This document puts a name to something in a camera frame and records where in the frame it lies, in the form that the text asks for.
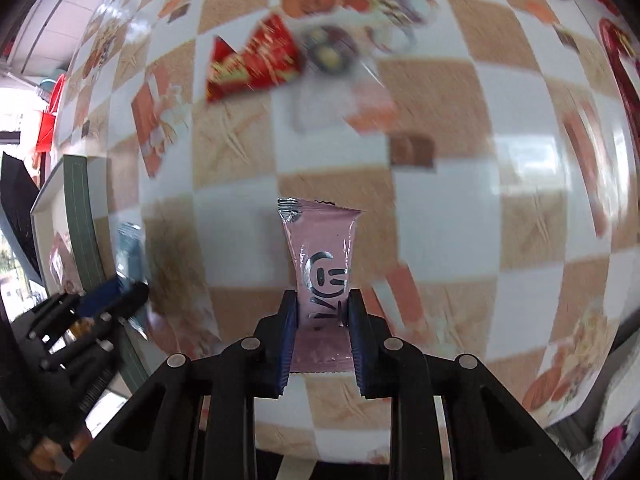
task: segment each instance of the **pink object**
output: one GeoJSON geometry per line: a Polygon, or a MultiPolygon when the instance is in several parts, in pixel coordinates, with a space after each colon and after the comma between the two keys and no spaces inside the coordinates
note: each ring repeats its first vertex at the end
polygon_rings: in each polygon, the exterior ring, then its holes
{"type": "Polygon", "coordinates": [[[293,372],[337,372],[353,368],[344,306],[355,223],[362,213],[325,202],[279,198],[298,282],[298,332],[293,372]]]}

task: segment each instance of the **red packaging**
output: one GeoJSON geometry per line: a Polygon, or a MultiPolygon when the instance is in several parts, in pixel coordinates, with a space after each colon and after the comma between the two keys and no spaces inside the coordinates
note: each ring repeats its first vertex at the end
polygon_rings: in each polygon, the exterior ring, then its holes
{"type": "Polygon", "coordinates": [[[216,102],[242,90],[263,90],[300,75],[302,58],[282,18],[271,14],[258,24],[244,50],[236,52],[220,38],[214,40],[207,100],[216,102]]]}
{"type": "Polygon", "coordinates": [[[291,371],[352,370],[344,318],[355,223],[362,211],[279,198],[278,212],[298,282],[298,330],[291,371]]]}

